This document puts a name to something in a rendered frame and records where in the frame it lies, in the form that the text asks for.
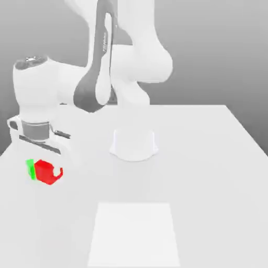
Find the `small red cube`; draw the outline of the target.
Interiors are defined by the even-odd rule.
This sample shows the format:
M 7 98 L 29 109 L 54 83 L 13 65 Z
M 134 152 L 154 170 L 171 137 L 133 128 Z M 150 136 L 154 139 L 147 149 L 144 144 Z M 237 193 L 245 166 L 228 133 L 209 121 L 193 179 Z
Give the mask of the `small red cube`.
M 55 175 L 54 165 L 44 160 L 38 160 L 34 164 L 34 167 L 35 167 L 36 179 L 48 185 L 54 184 L 57 180 L 59 180 L 63 176 L 62 167 L 59 168 L 58 174 Z

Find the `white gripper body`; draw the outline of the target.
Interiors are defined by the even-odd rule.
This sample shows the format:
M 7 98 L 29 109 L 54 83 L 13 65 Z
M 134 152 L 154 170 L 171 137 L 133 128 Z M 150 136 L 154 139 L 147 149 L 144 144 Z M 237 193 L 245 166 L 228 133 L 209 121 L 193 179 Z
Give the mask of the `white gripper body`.
M 53 135 L 42 145 L 21 140 L 18 134 L 12 134 L 12 145 L 21 160 L 44 160 L 53 165 L 65 166 L 68 163 L 68 140 Z

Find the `small green cube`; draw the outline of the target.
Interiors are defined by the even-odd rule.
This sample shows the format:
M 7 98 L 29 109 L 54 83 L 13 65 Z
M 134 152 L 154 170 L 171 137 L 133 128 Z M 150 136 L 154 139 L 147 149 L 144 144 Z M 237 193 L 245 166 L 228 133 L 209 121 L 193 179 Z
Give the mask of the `small green cube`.
M 33 159 L 26 160 L 27 171 L 32 180 L 36 179 L 35 163 Z

